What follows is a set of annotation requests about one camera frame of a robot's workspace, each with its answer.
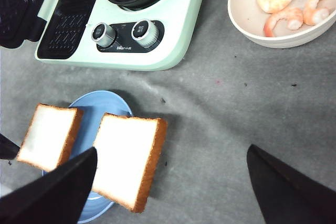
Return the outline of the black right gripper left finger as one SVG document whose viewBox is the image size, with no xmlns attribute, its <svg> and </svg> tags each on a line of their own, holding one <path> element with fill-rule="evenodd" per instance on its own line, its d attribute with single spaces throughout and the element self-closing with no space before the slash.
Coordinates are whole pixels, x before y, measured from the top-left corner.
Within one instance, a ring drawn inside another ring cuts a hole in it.
<svg viewBox="0 0 336 224">
<path fill-rule="evenodd" d="M 1 198 L 1 223 L 77 223 L 97 167 L 94 147 Z"/>
</svg>

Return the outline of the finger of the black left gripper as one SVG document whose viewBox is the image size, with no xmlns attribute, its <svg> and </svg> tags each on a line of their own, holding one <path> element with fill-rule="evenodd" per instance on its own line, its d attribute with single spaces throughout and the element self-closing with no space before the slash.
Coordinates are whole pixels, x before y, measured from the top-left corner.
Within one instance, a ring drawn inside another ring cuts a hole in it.
<svg viewBox="0 0 336 224">
<path fill-rule="evenodd" d="M 13 160 L 18 152 L 20 147 L 14 142 L 9 140 L 3 134 L 0 135 L 0 158 L 6 160 Z"/>
</svg>

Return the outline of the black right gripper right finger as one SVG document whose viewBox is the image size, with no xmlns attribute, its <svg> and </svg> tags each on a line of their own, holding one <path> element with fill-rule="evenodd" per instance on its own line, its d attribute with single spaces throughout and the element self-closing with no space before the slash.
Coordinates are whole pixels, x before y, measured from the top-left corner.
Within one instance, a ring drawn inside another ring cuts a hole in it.
<svg viewBox="0 0 336 224">
<path fill-rule="evenodd" d="M 335 223 L 335 191 L 257 145 L 247 151 L 251 186 L 265 223 Z"/>
</svg>

